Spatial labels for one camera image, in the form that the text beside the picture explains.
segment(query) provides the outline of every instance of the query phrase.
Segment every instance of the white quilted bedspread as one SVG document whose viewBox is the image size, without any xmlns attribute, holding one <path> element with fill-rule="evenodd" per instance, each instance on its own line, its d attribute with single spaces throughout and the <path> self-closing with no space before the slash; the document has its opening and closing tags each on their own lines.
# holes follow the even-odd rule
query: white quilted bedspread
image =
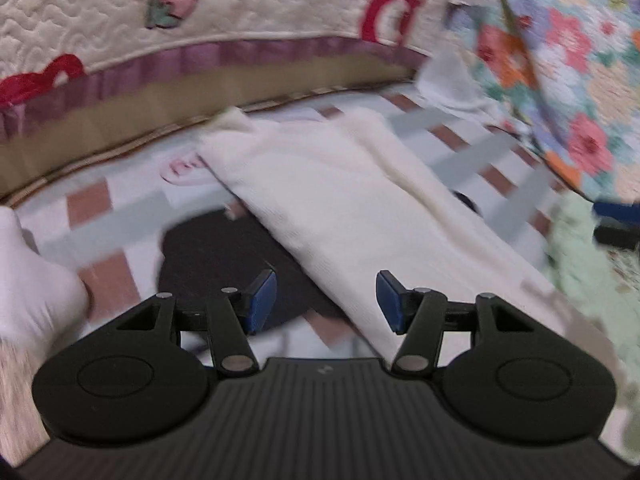
<svg viewBox="0 0 640 480">
<path fill-rule="evenodd" d="M 62 54 L 77 56 L 89 73 L 206 41 L 360 38 L 371 1 L 156 0 L 161 8 L 147 28 L 152 0 L 0 0 L 0 80 L 39 72 Z M 394 43 L 410 0 L 382 1 L 376 33 L 381 43 Z M 404 37 L 406 46 L 429 53 L 445 5 L 446 0 L 420 1 Z"/>
</svg>

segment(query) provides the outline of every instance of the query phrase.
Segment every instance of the black round object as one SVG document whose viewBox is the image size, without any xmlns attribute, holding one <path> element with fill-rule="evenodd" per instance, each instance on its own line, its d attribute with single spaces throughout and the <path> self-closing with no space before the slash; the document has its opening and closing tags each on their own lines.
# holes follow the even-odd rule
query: black round object
<svg viewBox="0 0 640 480">
<path fill-rule="evenodd" d="M 571 376 L 560 365 L 544 359 L 514 359 L 498 368 L 502 389 L 525 400 L 551 400 L 571 386 Z"/>
<path fill-rule="evenodd" d="M 616 397 L 602 364 L 537 331 L 501 333 L 460 354 L 444 370 L 442 391 L 476 430 L 540 446 L 597 436 Z"/>
<path fill-rule="evenodd" d="M 137 442 L 183 423 L 208 375 L 191 354 L 142 331 L 89 336 L 47 361 L 33 400 L 49 431 L 88 446 Z"/>
</svg>

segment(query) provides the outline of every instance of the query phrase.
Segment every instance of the quilted blanket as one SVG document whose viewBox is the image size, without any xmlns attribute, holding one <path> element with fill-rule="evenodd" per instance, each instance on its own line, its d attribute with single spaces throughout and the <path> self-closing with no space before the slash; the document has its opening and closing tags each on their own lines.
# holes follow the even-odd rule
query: quilted blanket
<svg viewBox="0 0 640 480">
<path fill-rule="evenodd" d="M 588 198 L 640 198 L 640 0 L 501 0 L 457 13 L 476 80 Z"/>
<path fill-rule="evenodd" d="M 446 0 L 0 0 L 0 110 L 124 62 L 124 76 L 149 81 L 203 59 L 256 62 L 265 45 L 273 60 L 274 42 L 285 40 L 428 54 L 445 8 Z M 303 46 L 322 54 L 318 44 L 326 51 L 326 42 Z"/>
</svg>

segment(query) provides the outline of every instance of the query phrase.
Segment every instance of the checkered sheet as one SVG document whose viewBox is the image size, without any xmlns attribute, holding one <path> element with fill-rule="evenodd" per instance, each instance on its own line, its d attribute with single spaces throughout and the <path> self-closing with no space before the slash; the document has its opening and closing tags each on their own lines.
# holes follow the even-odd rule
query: checkered sheet
<svg viewBox="0 0 640 480">
<path fill-rule="evenodd" d="M 543 263 L 549 217 L 562 184 L 510 135 L 424 108 L 412 85 L 327 94 L 254 116 L 323 120 L 350 107 L 382 113 L 449 189 L 476 204 L 500 238 L 534 266 Z M 160 247 L 167 229 L 236 202 L 194 150 L 201 127 L 72 174 L 17 208 L 34 248 L 47 260 L 78 272 L 91 291 L 85 333 L 158 292 Z M 201 352 L 210 363 L 199 336 L 183 334 L 182 339 L 183 347 Z M 261 362 L 268 356 L 374 354 L 347 322 L 315 312 L 257 335 L 251 343 Z M 441 364 L 451 357 L 445 344 Z"/>
</svg>

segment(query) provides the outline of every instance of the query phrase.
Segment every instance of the metal screw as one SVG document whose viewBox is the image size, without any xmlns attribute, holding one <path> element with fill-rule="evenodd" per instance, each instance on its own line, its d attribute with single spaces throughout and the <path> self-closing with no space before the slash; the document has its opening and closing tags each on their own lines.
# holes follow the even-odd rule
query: metal screw
<svg viewBox="0 0 640 480">
<path fill-rule="evenodd" d="M 246 355 L 228 355 L 222 359 L 222 367 L 229 372 L 245 372 L 254 365 L 254 360 Z"/>
<path fill-rule="evenodd" d="M 396 364 L 405 372 L 421 372 L 429 366 L 429 360 L 421 355 L 403 355 Z"/>
</svg>

